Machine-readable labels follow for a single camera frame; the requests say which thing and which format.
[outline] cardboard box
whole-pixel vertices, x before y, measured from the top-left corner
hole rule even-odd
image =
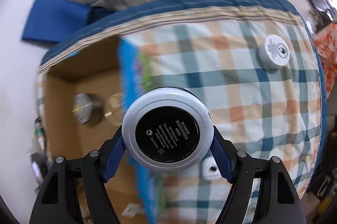
[[[68,160],[99,149],[113,137],[117,127],[102,120],[96,126],[78,125],[73,112],[73,97],[80,92],[95,94],[106,101],[120,92],[117,58],[118,37],[110,37],[82,49],[51,67],[45,80],[44,123],[48,149],[53,159]],[[106,184],[111,203],[122,224],[147,223],[144,214],[133,218],[121,216],[129,203],[141,204],[136,191],[134,168],[125,154],[116,176]]]

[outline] plaid tablecloth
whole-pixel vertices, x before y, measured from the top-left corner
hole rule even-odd
[[[137,10],[136,17],[122,23],[106,18],[101,28],[89,26],[51,50],[39,68],[40,113],[43,77],[52,65],[120,35],[122,81],[127,82],[127,75],[134,81],[131,88],[124,86],[127,105],[160,86],[190,90],[237,149],[256,158],[279,156],[301,197],[325,130],[321,64],[301,17],[284,0],[167,1],[164,7],[156,3],[149,15]],[[125,11],[125,17],[134,15],[130,12]],[[260,62],[257,48],[269,34],[289,46],[290,61],[284,68],[266,70]],[[160,222],[174,224],[213,224],[230,189],[225,179],[204,180],[201,164],[166,174],[164,185],[167,209]],[[252,220],[257,187],[255,180],[245,223]]]

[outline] black circular label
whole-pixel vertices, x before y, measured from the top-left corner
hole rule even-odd
[[[173,163],[193,153],[200,131],[195,119],[185,110],[163,106],[139,120],[135,136],[138,147],[148,158]]]

